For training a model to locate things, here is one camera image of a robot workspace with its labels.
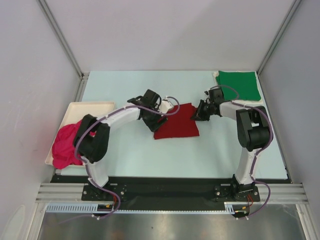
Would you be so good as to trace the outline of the dark red t shirt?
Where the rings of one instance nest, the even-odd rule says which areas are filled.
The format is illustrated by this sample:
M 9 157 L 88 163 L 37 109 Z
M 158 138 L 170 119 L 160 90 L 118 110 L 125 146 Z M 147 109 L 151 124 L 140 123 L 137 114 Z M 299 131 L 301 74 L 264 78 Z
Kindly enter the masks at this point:
M 168 138 L 199 137 L 200 133 L 195 120 L 191 119 L 196 112 L 192 103 L 180 105 L 179 111 L 167 117 L 167 121 L 154 133 L 155 140 Z

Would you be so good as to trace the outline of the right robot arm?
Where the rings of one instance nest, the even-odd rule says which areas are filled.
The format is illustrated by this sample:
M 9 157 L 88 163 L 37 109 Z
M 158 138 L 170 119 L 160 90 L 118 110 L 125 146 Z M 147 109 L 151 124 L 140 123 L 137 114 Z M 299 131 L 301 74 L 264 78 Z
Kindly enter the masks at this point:
M 274 134 L 264 106 L 249 106 L 235 100 L 225 100 L 221 86 L 214 86 L 204 92 L 192 115 L 195 121 L 209 121 L 217 115 L 236 121 L 237 139 L 242 147 L 238 168 L 232 177 L 231 196 L 242 201 L 255 184 L 256 163 L 259 154 L 272 142 Z

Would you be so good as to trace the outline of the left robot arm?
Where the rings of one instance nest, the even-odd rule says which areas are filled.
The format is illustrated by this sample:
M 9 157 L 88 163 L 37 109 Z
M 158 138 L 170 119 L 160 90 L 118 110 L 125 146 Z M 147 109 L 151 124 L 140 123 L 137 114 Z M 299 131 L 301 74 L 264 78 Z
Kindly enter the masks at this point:
M 108 151 L 110 135 L 124 125 L 142 120 L 151 132 L 156 132 L 166 121 L 166 114 L 174 105 L 168 98 L 162 99 L 156 92 L 148 89 L 144 95 L 127 100 L 127 103 L 105 116 L 85 115 L 74 137 L 74 156 L 80 160 L 87 171 L 88 180 L 94 185 L 93 194 L 100 200 L 110 196 L 107 185 L 109 176 L 103 163 Z

